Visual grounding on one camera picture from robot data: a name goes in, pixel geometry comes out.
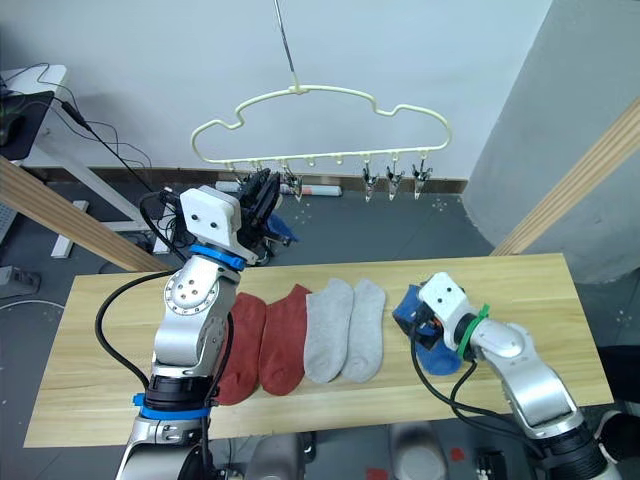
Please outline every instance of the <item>blue ring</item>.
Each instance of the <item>blue ring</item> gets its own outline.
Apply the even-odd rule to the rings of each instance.
[[[204,245],[192,245],[190,250],[192,253],[199,253],[201,255],[206,255],[207,257],[220,260],[221,262],[224,262],[225,264],[227,264],[234,270],[237,270],[238,272],[241,272],[242,270],[244,270],[244,267],[246,264],[244,258],[242,257],[219,252],[218,250],[205,247]]]
[[[154,410],[144,406],[144,393],[137,393],[133,396],[133,404],[140,407],[140,415],[151,420],[196,420],[208,417],[211,414],[210,408],[200,408],[198,410],[182,410],[178,412],[164,412]]]

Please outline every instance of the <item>wooden tabletop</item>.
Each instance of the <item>wooden tabletop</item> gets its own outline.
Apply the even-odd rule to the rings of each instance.
[[[211,436],[321,430],[453,416],[419,383],[407,337],[391,311],[407,286],[447,271],[472,304],[491,306],[491,317],[528,328],[540,356],[563,378],[578,405],[612,401],[580,301],[562,255],[456,258],[401,262],[252,268],[239,291],[267,303],[300,283],[323,289],[330,277],[355,285],[366,277],[387,292],[384,362],[369,382],[338,377],[316,385],[304,379],[291,394],[275,397],[258,389],[248,400],[212,412]],[[114,289],[140,274],[90,275],[75,279],[40,386],[26,447],[123,445],[136,409],[131,397],[140,383],[98,345],[96,311]],[[113,345],[147,373],[155,331],[162,320],[166,279],[144,283],[122,295],[105,319]],[[449,392],[459,375],[432,377]],[[462,401],[507,412],[500,382],[481,364],[461,390]]]

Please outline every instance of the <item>metal clip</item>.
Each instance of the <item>metal clip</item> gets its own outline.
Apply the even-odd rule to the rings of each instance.
[[[398,186],[400,185],[400,182],[402,182],[402,178],[404,177],[404,170],[396,174],[397,161],[397,157],[394,157],[393,172],[389,167],[387,167],[387,178],[389,179],[389,200],[393,200],[396,197],[396,193],[398,193]]]
[[[420,170],[416,168],[415,165],[412,165],[413,168],[413,178],[415,179],[415,185],[413,189],[413,197],[418,200],[420,198],[420,194],[424,189],[425,184],[431,178],[431,174],[433,173],[433,168],[429,167],[427,170],[424,170],[424,161],[427,159],[426,155],[422,155],[422,160],[420,160]]]
[[[369,171],[369,162],[365,161],[364,168],[362,169],[362,180],[364,181],[364,199],[369,203],[371,197],[373,196],[373,191],[376,187],[376,183],[378,183],[378,177],[372,176]]]
[[[284,183],[300,202],[302,200],[302,175],[294,175],[289,167],[284,167]]]

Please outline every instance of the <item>gray sock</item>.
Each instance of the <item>gray sock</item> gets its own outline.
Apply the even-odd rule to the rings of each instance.
[[[371,280],[360,280],[354,289],[347,361],[342,369],[349,380],[366,382],[382,365],[384,301],[384,290]]]
[[[353,289],[344,280],[329,279],[327,288],[307,295],[307,337],[304,371],[316,383],[333,380],[347,358]]]

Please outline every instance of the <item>floor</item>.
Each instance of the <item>floor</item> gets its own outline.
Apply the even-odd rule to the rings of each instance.
[[[51,185],[72,200],[89,200],[89,212],[103,221],[122,220],[119,212],[75,183]],[[135,200],[134,185],[114,185]],[[175,186],[177,190],[186,188]],[[342,198],[307,197],[301,203],[285,199],[279,214],[301,242],[280,248],[272,265],[338,263],[437,257],[480,256],[491,246],[465,215],[456,195],[398,195],[389,202],[378,194],[365,203],[362,194],[347,192]],[[0,246],[0,265],[14,265],[42,276],[40,292],[33,297],[64,303],[78,274],[120,271],[103,259],[75,246],[65,260],[49,254],[56,235],[18,216]],[[638,272],[603,285],[577,285],[589,325],[599,345],[640,343]],[[0,300],[0,305],[9,303]],[[64,449],[22,449],[38,386],[44,371],[60,312],[55,307],[24,305],[0,311],[0,479],[112,479],[122,446]],[[609,407],[589,409],[591,422]],[[475,478],[474,451],[494,447],[505,452],[513,478],[530,478],[522,452],[508,441],[470,431],[457,420],[433,422],[445,455],[459,448],[464,458],[449,461],[451,478]],[[241,468],[259,439],[213,442],[218,464]],[[386,427],[319,432],[318,455],[307,468],[309,480],[321,478],[365,479],[368,468],[388,470]],[[637,478],[638,463],[622,465],[623,478]]]

